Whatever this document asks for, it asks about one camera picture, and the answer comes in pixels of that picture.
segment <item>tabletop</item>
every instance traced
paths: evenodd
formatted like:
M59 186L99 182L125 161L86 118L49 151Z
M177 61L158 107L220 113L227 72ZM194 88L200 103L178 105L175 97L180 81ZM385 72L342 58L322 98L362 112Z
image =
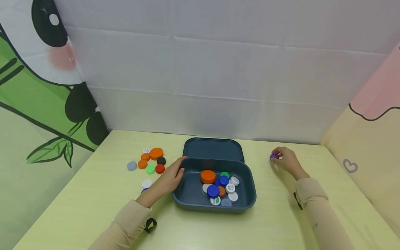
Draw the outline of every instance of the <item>tabletop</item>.
M60 192L14 250L84 250L116 213L159 175L127 170L145 148L164 150L167 165L182 156L193 136L113 130ZM158 222L131 249L318 249L312 229L293 198L294 179L269 161L272 149L287 146L319 180L356 249L400 249L400 240L324 146L236 140L252 171L257 201L243 214L180 209L168 195L153 207Z

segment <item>plastic container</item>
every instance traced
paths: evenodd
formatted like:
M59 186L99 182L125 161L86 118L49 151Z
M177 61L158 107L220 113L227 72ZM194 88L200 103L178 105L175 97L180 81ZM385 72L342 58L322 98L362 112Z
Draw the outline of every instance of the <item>plastic container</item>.
M250 168L242 162L188 158L182 162L180 167L185 168L185 173L172 196L182 209L239 214L251 208L256 202L257 195L252 173ZM202 192L203 183L200 180L200 173L203 170L214 171L217 178L224 171L238 178L240 181L239 186L236 187L238 201L231 207L212 205L210 198Z
M185 142L183 155L188 158L233 160L244 163L242 147L230 139L190 138Z

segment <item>sleeve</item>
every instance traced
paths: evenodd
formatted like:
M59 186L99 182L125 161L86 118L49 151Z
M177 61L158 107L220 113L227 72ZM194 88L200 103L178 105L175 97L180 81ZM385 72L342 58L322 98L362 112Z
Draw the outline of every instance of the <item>sleeve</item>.
M298 180L296 197L312 226L320 250L355 249L317 180L311 178Z
M124 250L144 230L151 209L130 200L115 216L111 225L90 245L89 250Z

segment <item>hand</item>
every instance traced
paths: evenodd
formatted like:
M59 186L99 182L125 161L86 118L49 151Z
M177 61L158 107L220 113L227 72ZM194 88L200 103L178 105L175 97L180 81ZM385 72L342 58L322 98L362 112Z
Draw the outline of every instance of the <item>hand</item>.
M150 208L162 196L172 193L183 177L185 169L179 169L179 167L186 158L187 156L182 156L166 168L158 180L136 199L136 202Z
M291 174L296 180L310 178L307 172L301 167L293 150L287 147L277 147L272 150L272 153L279 156L279 159L272 158L272 161Z

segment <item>heart drawing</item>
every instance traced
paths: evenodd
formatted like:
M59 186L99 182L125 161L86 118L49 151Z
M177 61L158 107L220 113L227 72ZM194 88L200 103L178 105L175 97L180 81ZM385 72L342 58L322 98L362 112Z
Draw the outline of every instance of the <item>heart drawing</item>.
M343 166L346 169L346 171L350 174L355 173L358 170L358 165L355 162L351 162L349 159L344 159L343 160Z

